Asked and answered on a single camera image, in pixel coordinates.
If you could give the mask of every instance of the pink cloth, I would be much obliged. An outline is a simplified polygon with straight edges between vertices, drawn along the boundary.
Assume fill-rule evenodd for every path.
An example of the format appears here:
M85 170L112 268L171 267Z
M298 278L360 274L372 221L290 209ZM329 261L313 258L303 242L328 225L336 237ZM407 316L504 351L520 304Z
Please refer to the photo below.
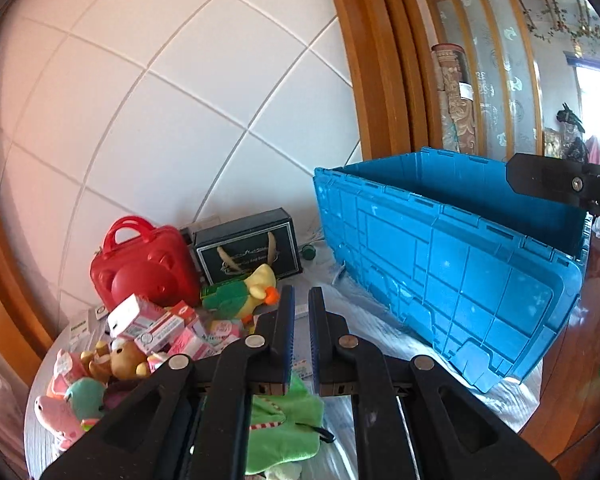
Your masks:
M600 166L600 143L595 135L589 137L585 142L585 146L589 150L589 162Z

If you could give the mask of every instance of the red handle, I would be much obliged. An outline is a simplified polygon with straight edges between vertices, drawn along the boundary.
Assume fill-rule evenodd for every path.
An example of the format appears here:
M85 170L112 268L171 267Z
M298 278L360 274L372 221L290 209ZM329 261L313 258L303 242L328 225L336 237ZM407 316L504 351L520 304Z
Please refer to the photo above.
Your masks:
M133 229L140 233L142 240L145 242L151 242L154 240L155 227L152 226L147 220L140 216L125 216L119 220L116 220L113 225L109 228L106 236L104 237L104 243L102 247L102 253L107 254L118 248L120 245L116 242L116 233L120 229Z

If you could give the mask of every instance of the orange beak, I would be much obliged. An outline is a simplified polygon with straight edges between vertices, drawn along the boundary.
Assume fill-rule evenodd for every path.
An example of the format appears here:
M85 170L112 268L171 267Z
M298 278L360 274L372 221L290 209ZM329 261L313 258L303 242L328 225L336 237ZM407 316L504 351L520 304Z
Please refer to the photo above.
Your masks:
M268 286L266 289L264 289L264 291L267 294L264 298L264 304L273 305L276 304L280 299L280 293L274 286Z

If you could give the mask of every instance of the pink plush toy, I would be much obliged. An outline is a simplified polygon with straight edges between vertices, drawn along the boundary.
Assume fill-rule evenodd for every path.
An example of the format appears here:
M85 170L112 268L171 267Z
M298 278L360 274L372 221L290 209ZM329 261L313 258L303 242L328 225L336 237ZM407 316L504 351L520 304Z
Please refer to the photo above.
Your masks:
M80 361L79 354L59 350L54 365L54 376L51 379L47 394L50 397L62 399L69 386L78 379L88 376L89 374Z
M36 399L34 410L39 423L56 437L58 449L66 451L84 434L80 421L71 404L64 399L41 396Z

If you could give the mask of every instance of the white tiled wall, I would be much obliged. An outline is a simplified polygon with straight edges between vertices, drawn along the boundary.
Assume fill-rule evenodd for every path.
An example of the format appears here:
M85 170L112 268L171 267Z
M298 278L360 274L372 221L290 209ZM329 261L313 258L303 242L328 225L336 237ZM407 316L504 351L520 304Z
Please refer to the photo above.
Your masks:
M0 30L0 213L59 328L120 216L283 206L303 238L358 137L333 0L16 0Z

